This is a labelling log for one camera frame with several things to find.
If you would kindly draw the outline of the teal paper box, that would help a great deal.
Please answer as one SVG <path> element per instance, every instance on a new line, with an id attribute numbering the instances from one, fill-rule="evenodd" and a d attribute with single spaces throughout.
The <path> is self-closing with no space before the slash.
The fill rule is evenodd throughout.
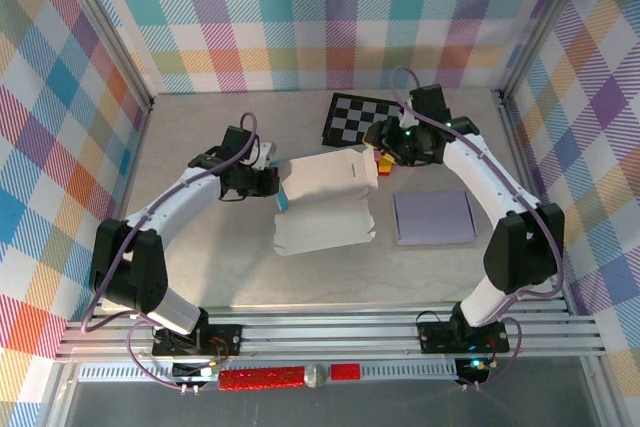
<path id="1" fill-rule="evenodd" d="M 277 163 L 274 250 L 292 256 L 371 242 L 368 195 L 378 188 L 368 148 L 344 148 Z"/>

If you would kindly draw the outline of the lilac paper box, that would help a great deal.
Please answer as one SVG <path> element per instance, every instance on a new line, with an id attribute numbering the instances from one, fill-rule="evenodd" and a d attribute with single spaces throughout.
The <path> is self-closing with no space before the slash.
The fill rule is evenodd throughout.
<path id="1" fill-rule="evenodd" d="M 399 246 L 466 244 L 478 236 L 466 191 L 396 193 L 393 208 Z"/>

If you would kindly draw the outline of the black grey checkerboard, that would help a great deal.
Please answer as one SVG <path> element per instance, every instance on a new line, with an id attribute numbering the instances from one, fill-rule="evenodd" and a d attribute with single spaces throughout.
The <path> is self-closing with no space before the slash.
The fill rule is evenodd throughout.
<path id="1" fill-rule="evenodd" d="M 322 132 L 322 144 L 352 147 L 362 143 L 367 129 L 388 117 L 400 118 L 397 102 L 345 93 L 334 93 Z"/>

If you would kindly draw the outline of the long red glitter strip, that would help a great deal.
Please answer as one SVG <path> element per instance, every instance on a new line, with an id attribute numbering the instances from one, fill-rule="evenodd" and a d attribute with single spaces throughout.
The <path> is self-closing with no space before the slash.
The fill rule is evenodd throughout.
<path id="1" fill-rule="evenodd" d="M 221 391 L 264 390 L 305 385 L 303 366 L 225 370 L 218 376 L 218 387 Z"/>

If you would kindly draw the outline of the silver foil ball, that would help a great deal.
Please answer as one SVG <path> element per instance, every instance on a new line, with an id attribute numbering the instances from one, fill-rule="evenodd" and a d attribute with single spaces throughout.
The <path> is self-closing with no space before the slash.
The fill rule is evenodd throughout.
<path id="1" fill-rule="evenodd" d="M 329 380 L 329 370 L 325 365 L 313 363 L 304 368 L 304 384 L 309 388 L 320 388 Z"/>

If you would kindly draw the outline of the short red glitter patch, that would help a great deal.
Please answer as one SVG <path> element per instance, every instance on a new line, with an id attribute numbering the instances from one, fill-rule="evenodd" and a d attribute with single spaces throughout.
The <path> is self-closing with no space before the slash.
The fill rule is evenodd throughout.
<path id="1" fill-rule="evenodd" d="M 331 364 L 329 373 L 332 381 L 357 381 L 361 379 L 361 366 L 358 363 Z"/>

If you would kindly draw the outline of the black board white connector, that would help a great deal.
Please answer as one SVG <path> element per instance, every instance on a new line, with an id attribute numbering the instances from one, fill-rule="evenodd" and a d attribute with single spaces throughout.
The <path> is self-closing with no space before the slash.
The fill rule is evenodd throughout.
<path id="1" fill-rule="evenodd" d="M 171 367 L 171 377 L 174 379 L 195 379 L 212 378 L 218 375 L 221 363 L 218 361 L 208 361 L 199 364 L 173 363 Z"/>

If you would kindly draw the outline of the black board green light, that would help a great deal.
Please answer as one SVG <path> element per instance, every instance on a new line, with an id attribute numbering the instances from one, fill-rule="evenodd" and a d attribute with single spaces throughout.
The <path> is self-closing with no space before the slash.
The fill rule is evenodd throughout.
<path id="1" fill-rule="evenodd" d="M 455 360 L 456 382 L 461 386 L 481 384 L 490 375 L 488 360 L 484 358 L 462 358 Z"/>

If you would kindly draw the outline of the aluminium side rail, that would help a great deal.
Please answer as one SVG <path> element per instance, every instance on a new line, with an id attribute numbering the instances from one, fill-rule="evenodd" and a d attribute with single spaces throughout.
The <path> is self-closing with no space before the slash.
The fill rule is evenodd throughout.
<path id="1" fill-rule="evenodd" d="M 516 166 L 517 175 L 520 179 L 520 183 L 524 189 L 526 189 L 529 193 L 538 198 L 540 202 L 542 202 L 544 201 L 544 196 L 540 193 L 538 186 L 534 181 L 534 177 L 532 175 L 532 171 L 530 169 L 525 151 L 525 144 L 522 140 L 521 135 L 518 133 L 515 117 L 513 116 L 513 112 L 511 110 L 511 102 L 504 96 L 504 92 L 502 90 L 497 89 L 494 91 L 494 94 L 497 102 L 499 117 L 501 119 L 505 135 L 508 139 L 509 147 L 511 149 L 511 155 L 514 158 L 514 163 Z M 563 283 L 565 273 L 564 261 L 562 257 L 562 243 L 559 243 L 558 250 L 559 257 L 552 258 L 552 260 L 555 262 L 557 272 L 549 278 L 549 285 L 551 286 L 551 289 L 549 291 L 542 292 L 539 290 L 539 288 L 542 288 L 543 285 L 536 285 L 534 287 L 531 287 L 529 291 L 526 289 L 526 291 L 521 295 L 523 300 L 552 299 L 557 296 L 564 297 Z"/>
<path id="2" fill-rule="evenodd" d="M 149 127 L 151 113 L 153 112 L 158 100 L 159 100 L 158 96 L 152 98 L 150 100 L 150 105 L 147 109 L 147 112 L 144 114 L 144 119 L 141 124 L 141 131 L 138 139 L 138 144 L 135 149 L 135 152 L 132 154 L 130 158 L 130 163 L 128 166 L 128 171 L 126 176 L 124 194 L 116 209 L 116 217 L 118 219 L 123 218 L 127 213 L 130 196 L 131 196 L 131 192 L 135 182 L 137 168 L 139 165 L 139 158 L 142 152 L 145 136 L 147 134 L 147 130 Z M 101 297 L 106 293 L 106 288 L 108 287 L 108 283 L 111 281 L 111 278 L 115 274 L 119 266 L 119 263 L 123 260 L 124 254 L 126 253 L 126 249 L 128 248 L 128 245 L 131 242 L 131 239 L 134 234 L 135 234 L 135 229 L 131 228 L 129 233 L 121 238 L 120 244 L 115 245 L 111 240 L 108 240 L 107 246 L 99 249 L 99 254 L 105 254 L 106 257 L 98 262 L 98 266 L 106 267 L 106 271 L 102 273 L 100 270 L 96 269 L 95 265 L 91 266 L 89 287 L 92 289 L 94 296 L 90 301 L 89 306 L 87 307 L 87 311 L 83 317 L 84 322 L 88 323 L 92 319 L 94 315 L 94 310 L 98 306 L 98 303 Z"/>

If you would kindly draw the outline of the aluminium rail beam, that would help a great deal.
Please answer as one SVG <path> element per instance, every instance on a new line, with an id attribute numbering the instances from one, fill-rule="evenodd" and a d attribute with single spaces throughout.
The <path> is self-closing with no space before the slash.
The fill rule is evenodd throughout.
<path id="1" fill-rule="evenodd" d="M 212 324 L 239 324 L 242 360 L 417 359 L 419 320 L 446 320 L 450 303 L 308 304 L 211 308 Z M 507 313 L 510 345 L 522 357 L 601 356 L 605 352 L 596 321 L 570 313 L 561 297 L 524 301 Z M 66 327 L 58 361 L 120 361 L 133 350 L 151 355 L 148 327 L 136 329 L 123 317 L 89 334 L 78 323 Z"/>

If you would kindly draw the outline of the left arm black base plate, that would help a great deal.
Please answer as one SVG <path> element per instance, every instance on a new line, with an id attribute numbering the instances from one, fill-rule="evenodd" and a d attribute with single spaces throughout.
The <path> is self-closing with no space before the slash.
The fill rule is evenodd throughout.
<path id="1" fill-rule="evenodd" d="M 154 356 L 237 356 L 241 346 L 242 326 L 239 324 L 206 324 L 189 334 L 169 329 L 153 331 Z"/>

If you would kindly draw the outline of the aluminium corner post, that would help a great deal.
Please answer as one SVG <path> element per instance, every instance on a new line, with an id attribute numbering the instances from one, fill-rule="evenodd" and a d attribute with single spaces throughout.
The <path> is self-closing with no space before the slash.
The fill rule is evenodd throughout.
<path id="1" fill-rule="evenodd" d="M 568 0 L 536 0 L 498 81 L 502 101 L 512 98 L 531 69 Z"/>
<path id="2" fill-rule="evenodd" d="M 121 70 L 123 78 L 131 88 L 133 95 L 144 106 L 146 112 L 151 112 L 154 106 L 154 95 L 143 80 L 102 1 L 78 1 L 99 38 L 105 43 L 114 63 Z"/>

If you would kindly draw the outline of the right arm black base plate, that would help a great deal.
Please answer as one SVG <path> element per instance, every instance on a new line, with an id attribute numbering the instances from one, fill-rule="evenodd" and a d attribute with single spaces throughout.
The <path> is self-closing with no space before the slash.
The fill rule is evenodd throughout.
<path id="1" fill-rule="evenodd" d="M 456 320 L 420 322 L 417 329 L 423 354 L 494 354 L 510 350 L 502 322 L 483 327 L 468 327 Z"/>

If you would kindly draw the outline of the aluminium frame strut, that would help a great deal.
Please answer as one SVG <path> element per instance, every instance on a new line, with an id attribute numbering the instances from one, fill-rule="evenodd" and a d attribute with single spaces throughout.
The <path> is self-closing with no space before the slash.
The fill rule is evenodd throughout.
<path id="1" fill-rule="evenodd" d="M 589 394 L 601 427 L 624 427 L 620 418 L 614 391 L 600 357 L 581 356 Z"/>
<path id="2" fill-rule="evenodd" d="M 45 387 L 37 427 L 65 427 L 81 367 L 81 362 L 53 364 Z"/>

